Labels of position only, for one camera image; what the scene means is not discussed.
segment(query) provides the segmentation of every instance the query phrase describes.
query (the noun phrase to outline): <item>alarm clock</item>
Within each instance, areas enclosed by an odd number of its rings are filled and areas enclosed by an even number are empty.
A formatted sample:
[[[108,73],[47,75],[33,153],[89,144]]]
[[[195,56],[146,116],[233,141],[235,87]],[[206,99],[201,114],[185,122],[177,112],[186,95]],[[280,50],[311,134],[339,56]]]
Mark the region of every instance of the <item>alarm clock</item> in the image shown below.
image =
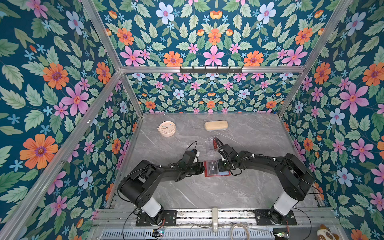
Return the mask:
[[[164,137],[170,137],[176,132],[176,125],[174,122],[165,121],[157,128],[160,134]]]

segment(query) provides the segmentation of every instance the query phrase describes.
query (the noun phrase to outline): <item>orange flower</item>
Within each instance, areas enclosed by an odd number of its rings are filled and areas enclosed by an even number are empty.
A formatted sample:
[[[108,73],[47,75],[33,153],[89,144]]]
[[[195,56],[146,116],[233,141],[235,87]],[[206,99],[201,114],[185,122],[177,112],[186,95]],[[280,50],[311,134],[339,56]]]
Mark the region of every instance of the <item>orange flower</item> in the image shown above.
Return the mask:
[[[328,74],[331,74],[331,69],[329,67],[329,63],[322,63],[320,66],[317,67],[316,72],[314,74],[314,77],[316,78],[316,83],[321,85],[328,80]]]
[[[262,58],[264,55],[262,53],[259,53],[259,51],[254,51],[252,53],[248,53],[247,57],[244,58],[244,66],[246,67],[255,67],[260,66],[260,63],[264,61],[264,58]]]
[[[233,35],[233,30],[228,28],[227,31],[225,32],[225,34],[227,36],[232,36]]]
[[[109,13],[109,15],[111,16],[111,18],[113,18],[113,19],[118,18],[118,15],[117,15],[116,12],[114,12],[114,11],[111,10],[111,11],[109,11],[108,13]]]
[[[164,63],[167,64],[167,67],[181,67],[181,63],[183,59],[180,58],[179,53],[175,53],[174,51],[169,51],[164,55]]]
[[[111,73],[109,72],[109,67],[105,65],[104,62],[98,63],[96,68],[96,73],[99,75],[100,82],[103,82],[103,84],[107,84],[109,82],[109,79],[111,78]]]
[[[377,86],[380,84],[380,81],[384,81],[384,63],[376,63],[369,66],[369,69],[365,69],[364,77],[362,78],[363,82],[366,82],[367,86]]]
[[[83,218],[80,219],[80,220],[77,222],[76,227],[77,227],[77,228],[81,228],[81,226],[83,225],[83,222],[84,222],[84,219],[83,219]]]
[[[351,238],[353,240],[368,240],[368,237],[359,229],[352,229]]]
[[[315,14],[314,14],[314,18],[319,18],[319,17],[321,17],[321,15],[323,15],[323,10],[319,10],[319,11],[317,11]]]
[[[197,35],[203,36],[204,35],[204,30],[200,29],[197,31]]]
[[[267,108],[274,108],[274,107],[276,107],[276,105],[277,105],[277,102],[275,100],[272,100],[270,102],[267,102],[266,107]]]
[[[20,159],[27,160],[25,162],[25,166],[29,169],[32,169],[37,164],[37,169],[42,169],[47,166],[47,161],[51,162],[54,157],[55,152],[58,150],[57,144],[53,144],[55,142],[54,138],[48,136],[45,139],[44,134],[36,134],[35,140],[32,138],[28,138],[24,143],[24,149],[20,151]]]
[[[156,104],[153,103],[153,102],[151,102],[151,101],[147,101],[147,102],[145,103],[145,106],[146,106],[147,108],[149,108],[149,109],[155,109],[155,108],[156,108]]]
[[[70,81],[67,70],[63,69],[63,66],[60,64],[50,63],[49,68],[45,67],[43,72],[44,81],[48,82],[48,86],[55,88],[57,90],[62,89],[67,86],[67,83]]]
[[[308,42],[310,40],[310,37],[312,37],[313,32],[312,28],[304,28],[302,31],[300,31],[295,40],[297,45],[303,45],[304,43]]]
[[[287,131],[289,132],[289,125],[288,125],[288,123],[284,122],[284,126],[285,126],[285,129],[287,129]]]
[[[132,129],[133,132],[135,132],[136,127],[137,127],[137,122],[135,122],[135,123],[133,124],[133,129]]]
[[[37,53],[36,48],[35,48],[34,46],[29,45],[29,48],[30,48],[34,53]]]
[[[305,150],[307,150],[308,152],[311,151],[313,149],[312,140],[309,138],[304,139],[303,146],[304,146]]]
[[[124,43],[125,45],[132,45],[135,41],[132,36],[132,33],[130,31],[127,31],[125,28],[118,29],[117,36],[119,38],[119,41]]]
[[[214,108],[215,107],[215,102],[214,101],[209,101],[207,103],[207,107],[210,108],[210,109]]]
[[[107,195],[105,195],[105,201],[108,201],[109,196],[110,196],[111,191],[112,191],[112,188],[113,188],[113,183],[111,183],[111,184],[109,185],[108,189],[107,189],[107,192],[106,192]]]
[[[212,45],[216,45],[218,42],[220,42],[221,33],[219,33],[217,28],[214,28],[208,34],[208,37],[209,37],[208,41],[212,43]]]
[[[383,150],[383,151],[380,152],[380,156],[384,159],[384,142],[379,141],[377,143],[377,149]]]
[[[120,147],[121,147],[121,141],[120,141],[120,139],[116,138],[115,141],[112,144],[112,152],[114,154],[119,153]]]
[[[319,184],[318,184],[317,182],[314,183],[314,186],[315,186],[317,189],[320,190],[319,197],[320,197],[322,200],[324,200],[324,195],[322,194],[322,193],[323,193],[323,189],[319,186]]]
[[[212,19],[220,19],[223,16],[223,12],[222,11],[211,11],[209,13],[209,15],[211,16]]]

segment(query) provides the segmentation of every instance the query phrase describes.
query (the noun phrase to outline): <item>plush toy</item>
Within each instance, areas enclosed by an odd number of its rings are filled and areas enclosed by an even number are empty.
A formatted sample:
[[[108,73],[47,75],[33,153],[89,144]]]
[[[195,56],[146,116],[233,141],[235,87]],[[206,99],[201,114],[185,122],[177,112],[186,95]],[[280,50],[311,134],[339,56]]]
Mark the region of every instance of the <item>plush toy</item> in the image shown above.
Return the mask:
[[[320,229],[317,231],[317,237],[318,240],[339,240],[339,236],[331,233],[329,228],[327,228],[324,224],[320,225]]]

